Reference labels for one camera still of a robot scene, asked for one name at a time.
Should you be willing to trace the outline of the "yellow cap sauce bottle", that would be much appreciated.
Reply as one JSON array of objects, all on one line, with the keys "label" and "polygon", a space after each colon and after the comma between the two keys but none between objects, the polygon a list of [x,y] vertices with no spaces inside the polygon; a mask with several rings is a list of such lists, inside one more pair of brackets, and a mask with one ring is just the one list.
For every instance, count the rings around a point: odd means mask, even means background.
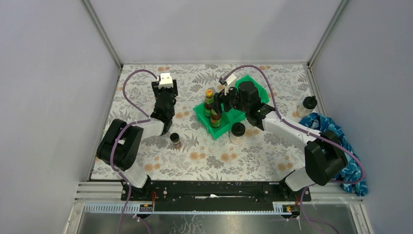
[{"label": "yellow cap sauce bottle", "polygon": [[204,115],[207,118],[210,118],[211,116],[211,110],[212,108],[210,107],[210,104],[214,101],[214,91],[212,89],[207,89],[205,92],[205,101],[204,101]]}]

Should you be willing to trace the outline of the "green cap chili sauce bottle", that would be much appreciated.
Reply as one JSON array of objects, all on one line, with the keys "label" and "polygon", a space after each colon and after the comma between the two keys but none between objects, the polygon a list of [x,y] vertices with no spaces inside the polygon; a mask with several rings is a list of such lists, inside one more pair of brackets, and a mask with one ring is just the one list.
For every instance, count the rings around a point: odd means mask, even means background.
[{"label": "green cap chili sauce bottle", "polygon": [[219,128],[221,126],[222,116],[215,110],[211,109],[210,113],[210,125],[213,128]]}]

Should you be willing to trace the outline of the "large clear black lid jar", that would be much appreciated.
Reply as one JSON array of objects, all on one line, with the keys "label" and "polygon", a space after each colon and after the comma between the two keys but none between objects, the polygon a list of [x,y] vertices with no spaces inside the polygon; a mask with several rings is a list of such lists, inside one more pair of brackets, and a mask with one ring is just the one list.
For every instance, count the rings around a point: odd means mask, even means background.
[{"label": "large clear black lid jar", "polygon": [[229,139],[233,144],[241,144],[245,135],[245,125],[241,122],[236,122],[232,125]]}]

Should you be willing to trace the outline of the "black cap spice jar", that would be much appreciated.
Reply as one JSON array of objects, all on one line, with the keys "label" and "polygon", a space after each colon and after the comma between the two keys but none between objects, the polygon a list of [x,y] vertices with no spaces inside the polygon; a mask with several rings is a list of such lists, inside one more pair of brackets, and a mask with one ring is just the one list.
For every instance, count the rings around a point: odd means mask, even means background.
[{"label": "black cap spice jar", "polygon": [[180,141],[180,136],[178,133],[172,133],[170,134],[170,140],[172,142],[172,145],[174,146],[174,148],[179,149],[181,148],[182,144]]}]

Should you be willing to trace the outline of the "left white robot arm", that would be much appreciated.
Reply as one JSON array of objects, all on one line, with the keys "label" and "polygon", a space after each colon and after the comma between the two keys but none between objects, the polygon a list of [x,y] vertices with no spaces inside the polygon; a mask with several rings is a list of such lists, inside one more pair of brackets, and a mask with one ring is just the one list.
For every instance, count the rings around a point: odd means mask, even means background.
[{"label": "left white robot arm", "polygon": [[149,120],[127,124],[121,119],[114,119],[96,152],[98,159],[113,166],[114,170],[119,171],[124,180],[133,186],[132,194],[139,200],[146,200],[151,194],[150,185],[146,184],[149,176],[136,159],[140,142],[169,131],[178,96],[175,79],[153,81],[151,85],[156,102]]}]

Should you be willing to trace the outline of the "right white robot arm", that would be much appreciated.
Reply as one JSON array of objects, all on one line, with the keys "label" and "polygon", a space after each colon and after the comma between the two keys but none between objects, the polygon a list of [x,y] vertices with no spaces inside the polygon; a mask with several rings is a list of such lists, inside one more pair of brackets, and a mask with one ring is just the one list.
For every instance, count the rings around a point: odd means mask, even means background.
[{"label": "right white robot arm", "polygon": [[320,132],[290,122],[274,107],[261,101],[251,81],[215,93],[210,107],[219,115],[232,109],[241,111],[252,126],[282,137],[304,153],[305,166],[287,175],[279,188],[284,200],[293,200],[306,186],[327,184],[348,163],[333,131]]}]

